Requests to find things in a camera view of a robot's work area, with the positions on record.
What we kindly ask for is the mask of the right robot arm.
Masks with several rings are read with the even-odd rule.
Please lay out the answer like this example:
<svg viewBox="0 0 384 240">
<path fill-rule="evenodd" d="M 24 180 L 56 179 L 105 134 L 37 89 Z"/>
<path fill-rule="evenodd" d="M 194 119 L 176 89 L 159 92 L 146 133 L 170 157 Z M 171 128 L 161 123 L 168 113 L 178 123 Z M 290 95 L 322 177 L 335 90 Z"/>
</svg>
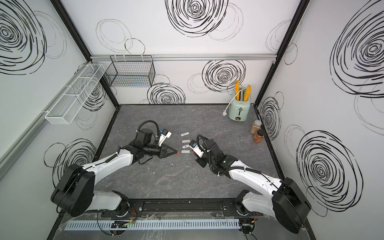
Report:
<svg viewBox="0 0 384 240">
<path fill-rule="evenodd" d="M 236 201 L 240 215 L 261 213 L 275 218 L 286 230 L 298 234 L 312 206 L 299 188 L 290 179 L 283 180 L 263 174 L 244 164 L 232 155 L 226 155 L 213 139 L 198 135 L 188 144 L 202 167 L 219 176 L 242 182 L 256 191 L 242 191 Z"/>
</svg>

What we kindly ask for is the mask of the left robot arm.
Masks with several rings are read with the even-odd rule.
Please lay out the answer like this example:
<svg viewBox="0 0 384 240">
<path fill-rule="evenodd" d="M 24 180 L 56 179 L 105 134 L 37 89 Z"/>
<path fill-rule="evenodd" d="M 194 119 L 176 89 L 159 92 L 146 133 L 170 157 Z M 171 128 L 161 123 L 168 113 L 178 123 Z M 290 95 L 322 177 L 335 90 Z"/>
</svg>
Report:
<svg viewBox="0 0 384 240">
<path fill-rule="evenodd" d="M 51 195 L 51 202 L 72 217 L 96 210 L 111 211 L 118 218 L 125 217 L 131 209 L 128 198 L 118 191 L 96 191 L 95 185 L 117 170 L 139 163 L 144 156 L 163 159 L 177 154 L 177 150 L 164 143 L 172 133 L 160 129 L 155 121 L 152 122 L 155 132 L 144 128 L 148 123 L 141 123 L 135 138 L 109 157 L 84 166 L 72 164 L 67 167 Z"/>
</svg>

